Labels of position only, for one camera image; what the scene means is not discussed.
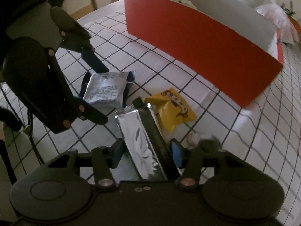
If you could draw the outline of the light blue snack pack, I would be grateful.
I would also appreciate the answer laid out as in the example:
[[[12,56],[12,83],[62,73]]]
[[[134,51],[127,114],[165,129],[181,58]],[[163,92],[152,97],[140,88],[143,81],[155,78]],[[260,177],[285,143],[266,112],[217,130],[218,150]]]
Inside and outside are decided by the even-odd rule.
[[[124,108],[136,72],[89,73],[82,80],[79,97],[91,106],[101,108]]]

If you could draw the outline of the silver black foil pack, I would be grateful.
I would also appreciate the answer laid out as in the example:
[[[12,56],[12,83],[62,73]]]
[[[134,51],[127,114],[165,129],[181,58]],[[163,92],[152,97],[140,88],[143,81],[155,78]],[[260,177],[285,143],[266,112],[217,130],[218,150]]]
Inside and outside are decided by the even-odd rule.
[[[142,98],[116,113],[115,120],[141,181],[174,182],[180,176],[156,114]]]

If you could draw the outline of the yellow small snack pack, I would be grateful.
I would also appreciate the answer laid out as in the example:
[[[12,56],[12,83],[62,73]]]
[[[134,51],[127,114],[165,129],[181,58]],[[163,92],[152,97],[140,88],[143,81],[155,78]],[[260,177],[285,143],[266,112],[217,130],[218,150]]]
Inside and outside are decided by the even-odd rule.
[[[149,96],[145,101],[156,107],[168,133],[173,132],[179,124],[196,120],[194,111],[174,88]]]

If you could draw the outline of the cream snack bag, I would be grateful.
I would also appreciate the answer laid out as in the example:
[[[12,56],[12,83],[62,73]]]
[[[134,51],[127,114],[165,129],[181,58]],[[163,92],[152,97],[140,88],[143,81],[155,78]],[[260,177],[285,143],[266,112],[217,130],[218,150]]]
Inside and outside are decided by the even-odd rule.
[[[174,1],[176,3],[179,3],[179,4],[182,4],[184,6],[190,7],[194,10],[197,9],[196,6],[190,0],[172,0],[172,1]]]

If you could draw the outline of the red cardboard box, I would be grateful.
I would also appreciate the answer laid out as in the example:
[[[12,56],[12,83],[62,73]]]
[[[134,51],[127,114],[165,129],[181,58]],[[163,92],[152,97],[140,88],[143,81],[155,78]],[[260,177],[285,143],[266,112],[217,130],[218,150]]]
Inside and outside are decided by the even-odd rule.
[[[248,106],[283,69],[278,28],[238,0],[124,0],[128,32]]]

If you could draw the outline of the pink snack plastic bag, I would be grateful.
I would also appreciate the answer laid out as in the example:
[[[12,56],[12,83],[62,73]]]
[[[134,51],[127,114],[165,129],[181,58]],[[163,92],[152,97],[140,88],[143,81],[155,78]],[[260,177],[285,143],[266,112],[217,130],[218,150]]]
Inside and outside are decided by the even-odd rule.
[[[299,42],[296,28],[290,21],[286,12],[277,4],[260,5],[255,10],[272,22],[280,31],[280,39],[284,43],[294,44]]]

